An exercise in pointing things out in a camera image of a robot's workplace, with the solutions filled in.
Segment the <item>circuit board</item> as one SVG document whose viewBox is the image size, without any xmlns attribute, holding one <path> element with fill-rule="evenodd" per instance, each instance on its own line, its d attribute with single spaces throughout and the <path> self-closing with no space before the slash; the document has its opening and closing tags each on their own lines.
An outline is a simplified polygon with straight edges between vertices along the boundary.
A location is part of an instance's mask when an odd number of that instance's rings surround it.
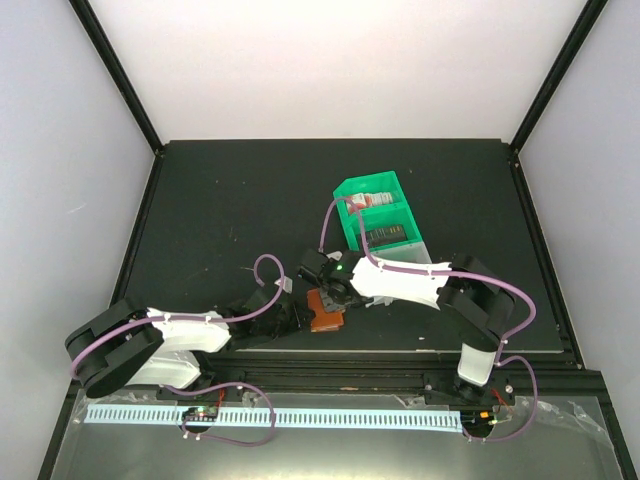
<svg viewBox="0 0 640 480">
<path fill-rule="evenodd" d="M 183 419 L 187 421 L 214 421 L 218 416 L 216 406 L 196 406 L 190 407 L 183 414 Z"/>
<path fill-rule="evenodd" d="M 468 423 L 471 427 L 493 427 L 499 423 L 510 421 L 511 419 L 512 415 L 509 410 L 483 410 L 473 412 Z"/>
</svg>

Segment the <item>right black frame post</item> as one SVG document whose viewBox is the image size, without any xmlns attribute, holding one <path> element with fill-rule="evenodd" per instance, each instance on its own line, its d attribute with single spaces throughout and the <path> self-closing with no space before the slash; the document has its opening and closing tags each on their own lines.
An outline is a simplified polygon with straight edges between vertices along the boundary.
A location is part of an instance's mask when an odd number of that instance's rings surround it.
<svg viewBox="0 0 640 480">
<path fill-rule="evenodd" d="M 584 4 L 510 142 L 514 153 L 523 150 L 607 4 L 607 0 L 588 0 Z"/>
</svg>

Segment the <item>brown leather card holder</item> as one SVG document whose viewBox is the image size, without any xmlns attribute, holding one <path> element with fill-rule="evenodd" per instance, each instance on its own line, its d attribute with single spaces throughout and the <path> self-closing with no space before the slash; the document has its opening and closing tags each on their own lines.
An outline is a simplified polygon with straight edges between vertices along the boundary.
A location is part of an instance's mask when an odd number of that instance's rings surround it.
<svg viewBox="0 0 640 480">
<path fill-rule="evenodd" d="M 343 327 L 343 313 L 326 311 L 318 289 L 307 292 L 307 306 L 314 314 L 310 327 L 312 333 L 334 332 Z"/>
</svg>

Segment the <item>green upper bin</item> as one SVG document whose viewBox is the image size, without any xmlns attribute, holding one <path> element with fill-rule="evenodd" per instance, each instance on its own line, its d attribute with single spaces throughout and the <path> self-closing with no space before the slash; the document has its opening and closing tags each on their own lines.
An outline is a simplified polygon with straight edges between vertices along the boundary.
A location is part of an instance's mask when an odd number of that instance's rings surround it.
<svg viewBox="0 0 640 480">
<path fill-rule="evenodd" d="M 408 217 L 408 202 L 395 171 L 347 178 L 333 192 L 335 198 L 359 194 L 374 198 L 373 204 L 362 211 L 364 219 L 402 223 Z"/>
</svg>

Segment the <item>left circuit board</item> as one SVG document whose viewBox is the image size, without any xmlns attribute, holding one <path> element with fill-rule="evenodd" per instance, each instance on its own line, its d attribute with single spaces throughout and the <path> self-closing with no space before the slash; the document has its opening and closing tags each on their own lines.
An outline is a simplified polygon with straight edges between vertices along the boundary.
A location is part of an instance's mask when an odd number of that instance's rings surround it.
<svg viewBox="0 0 640 480">
<path fill-rule="evenodd" d="M 190 407 L 183 414 L 183 419 L 187 421 L 214 421 L 218 416 L 216 406 L 196 406 Z"/>
</svg>

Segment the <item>right circuit board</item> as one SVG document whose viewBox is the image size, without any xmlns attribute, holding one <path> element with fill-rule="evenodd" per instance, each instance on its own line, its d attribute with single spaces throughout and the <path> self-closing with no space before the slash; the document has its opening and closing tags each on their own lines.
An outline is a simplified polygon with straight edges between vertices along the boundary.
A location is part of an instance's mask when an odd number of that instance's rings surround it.
<svg viewBox="0 0 640 480">
<path fill-rule="evenodd" d="M 511 419 L 512 415 L 509 410 L 483 410 L 473 412 L 468 423 L 471 427 L 493 427 L 499 423 L 510 421 Z"/>
</svg>

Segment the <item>green middle bin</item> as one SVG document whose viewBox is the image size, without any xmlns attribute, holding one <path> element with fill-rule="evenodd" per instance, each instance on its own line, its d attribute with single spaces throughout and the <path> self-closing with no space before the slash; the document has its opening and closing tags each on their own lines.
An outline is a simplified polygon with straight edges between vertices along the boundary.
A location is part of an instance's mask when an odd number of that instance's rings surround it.
<svg viewBox="0 0 640 480">
<path fill-rule="evenodd" d="M 371 252 L 408 246 L 422 241 L 411 210 L 404 204 L 370 207 L 360 211 L 365 238 Z M 340 207 L 341 225 L 350 250 L 362 249 L 360 224 L 356 213 Z"/>
</svg>

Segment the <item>black cards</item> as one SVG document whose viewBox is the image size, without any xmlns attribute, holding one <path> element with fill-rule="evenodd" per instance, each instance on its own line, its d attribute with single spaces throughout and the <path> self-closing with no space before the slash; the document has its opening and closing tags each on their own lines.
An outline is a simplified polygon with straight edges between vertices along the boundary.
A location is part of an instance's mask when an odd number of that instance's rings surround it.
<svg viewBox="0 0 640 480">
<path fill-rule="evenodd" d="M 400 224 L 379 227 L 365 232 L 365 238 L 370 248 L 380 248 L 385 245 L 401 243 L 407 240 L 404 227 Z"/>
</svg>

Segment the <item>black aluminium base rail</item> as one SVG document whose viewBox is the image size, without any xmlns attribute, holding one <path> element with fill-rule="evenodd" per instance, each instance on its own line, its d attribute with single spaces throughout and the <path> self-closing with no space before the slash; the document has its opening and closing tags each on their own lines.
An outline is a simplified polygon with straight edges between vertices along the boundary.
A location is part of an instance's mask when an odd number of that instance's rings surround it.
<svg viewBox="0 0 640 480">
<path fill-rule="evenodd" d="M 253 384 L 266 392 L 416 394 L 429 404 L 451 406 L 513 404 L 517 396 L 596 396 L 607 398 L 600 373 L 571 362 L 519 360 L 493 370 L 485 387 L 464 387 L 451 354 L 321 354 L 236 352 L 195 355 L 200 373 L 184 389 L 207 401 L 205 388 L 226 382 Z"/>
</svg>

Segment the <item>white bin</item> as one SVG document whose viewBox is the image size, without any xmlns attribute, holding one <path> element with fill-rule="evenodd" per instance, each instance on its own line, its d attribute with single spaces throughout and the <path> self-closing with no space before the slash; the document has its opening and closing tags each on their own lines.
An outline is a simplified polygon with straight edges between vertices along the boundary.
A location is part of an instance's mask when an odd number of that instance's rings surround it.
<svg viewBox="0 0 640 480">
<path fill-rule="evenodd" d="M 438 281 L 428 275 L 431 258 L 423 242 L 371 252 L 354 268 L 352 285 L 367 299 L 366 306 L 389 306 L 404 300 L 437 309 Z"/>
</svg>

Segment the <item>green bin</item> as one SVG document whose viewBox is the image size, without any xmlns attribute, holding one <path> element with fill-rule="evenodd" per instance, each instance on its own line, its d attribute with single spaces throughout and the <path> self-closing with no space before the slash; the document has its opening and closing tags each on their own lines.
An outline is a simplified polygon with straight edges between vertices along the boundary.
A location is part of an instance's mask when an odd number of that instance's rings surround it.
<svg viewBox="0 0 640 480">
<path fill-rule="evenodd" d="M 404 204 L 370 207 L 360 211 L 365 238 L 371 252 L 408 246 L 422 241 L 411 210 Z M 356 213 L 340 207 L 341 225 L 350 250 L 362 249 L 360 224 Z"/>
<path fill-rule="evenodd" d="M 359 194 L 374 198 L 373 204 L 362 211 L 364 219 L 402 223 L 408 217 L 408 202 L 395 171 L 347 178 L 333 192 L 335 198 Z"/>
</svg>

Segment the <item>red white cards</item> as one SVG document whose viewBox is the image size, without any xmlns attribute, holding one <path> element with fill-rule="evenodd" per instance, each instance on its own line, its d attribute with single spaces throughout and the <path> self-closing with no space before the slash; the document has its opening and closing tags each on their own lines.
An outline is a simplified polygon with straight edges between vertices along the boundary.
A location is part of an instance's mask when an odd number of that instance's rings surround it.
<svg viewBox="0 0 640 480">
<path fill-rule="evenodd" d="M 348 211 L 353 213 L 355 210 L 364 210 L 371 207 L 389 205 L 394 202 L 391 192 L 377 193 L 355 193 L 347 196 Z"/>
</svg>

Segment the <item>left black frame post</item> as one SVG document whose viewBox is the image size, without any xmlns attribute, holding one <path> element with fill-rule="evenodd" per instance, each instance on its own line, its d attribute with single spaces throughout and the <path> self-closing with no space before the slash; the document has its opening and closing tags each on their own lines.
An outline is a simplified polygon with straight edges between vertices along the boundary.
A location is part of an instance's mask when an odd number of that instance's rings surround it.
<svg viewBox="0 0 640 480">
<path fill-rule="evenodd" d="M 151 151 L 155 155 L 161 154 L 164 150 L 164 145 L 91 3 L 87 0 L 70 0 L 69 4 L 108 71 Z"/>
</svg>

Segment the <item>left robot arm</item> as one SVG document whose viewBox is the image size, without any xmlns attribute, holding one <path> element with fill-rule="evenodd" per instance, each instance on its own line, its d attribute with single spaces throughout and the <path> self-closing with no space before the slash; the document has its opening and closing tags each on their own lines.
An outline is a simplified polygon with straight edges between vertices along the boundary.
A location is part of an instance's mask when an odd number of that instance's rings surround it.
<svg viewBox="0 0 640 480">
<path fill-rule="evenodd" d="M 193 399 L 214 388 L 198 354 L 261 346 L 311 328 L 315 313 L 276 285 L 204 313 L 143 308 L 125 298 L 65 340 L 71 376 L 90 398 L 125 386 L 169 385 Z"/>
</svg>

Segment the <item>black frame post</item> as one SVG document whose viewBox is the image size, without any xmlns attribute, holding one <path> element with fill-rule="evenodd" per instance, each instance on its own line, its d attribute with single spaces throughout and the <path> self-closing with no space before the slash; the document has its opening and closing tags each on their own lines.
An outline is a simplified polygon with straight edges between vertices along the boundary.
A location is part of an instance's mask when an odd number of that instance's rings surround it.
<svg viewBox="0 0 640 480">
<path fill-rule="evenodd" d="M 164 145 L 91 3 L 87 0 L 70 0 L 69 4 L 108 71 L 151 151 L 155 155 L 161 154 L 164 150 Z"/>
<path fill-rule="evenodd" d="M 588 0 L 584 4 L 510 142 L 514 153 L 523 150 L 607 4 L 607 0 Z"/>
</svg>

